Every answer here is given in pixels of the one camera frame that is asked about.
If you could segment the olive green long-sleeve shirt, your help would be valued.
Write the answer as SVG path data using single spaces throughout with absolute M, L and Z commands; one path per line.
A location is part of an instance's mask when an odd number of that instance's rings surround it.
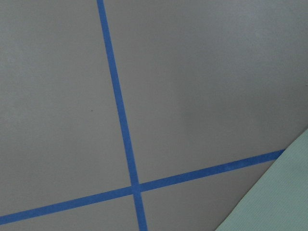
M 253 185 L 218 231 L 308 229 L 308 133 L 303 132 Z

